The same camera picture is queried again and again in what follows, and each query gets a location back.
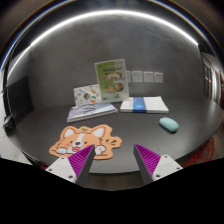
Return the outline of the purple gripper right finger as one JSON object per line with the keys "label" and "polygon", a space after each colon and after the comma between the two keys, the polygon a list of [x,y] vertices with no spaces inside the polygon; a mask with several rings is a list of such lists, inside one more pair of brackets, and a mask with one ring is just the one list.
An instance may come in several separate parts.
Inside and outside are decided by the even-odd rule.
{"label": "purple gripper right finger", "polygon": [[134,145],[133,154],[145,185],[182,169],[169,155],[159,154],[139,145]]}

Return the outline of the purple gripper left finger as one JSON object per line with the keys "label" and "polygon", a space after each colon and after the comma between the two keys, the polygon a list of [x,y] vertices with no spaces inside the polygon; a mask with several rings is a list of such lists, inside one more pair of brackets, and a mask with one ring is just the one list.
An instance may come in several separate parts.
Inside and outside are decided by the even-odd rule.
{"label": "purple gripper left finger", "polygon": [[90,145],[69,157],[58,158],[46,171],[72,183],[86,183],[94,156],[95,146]]}

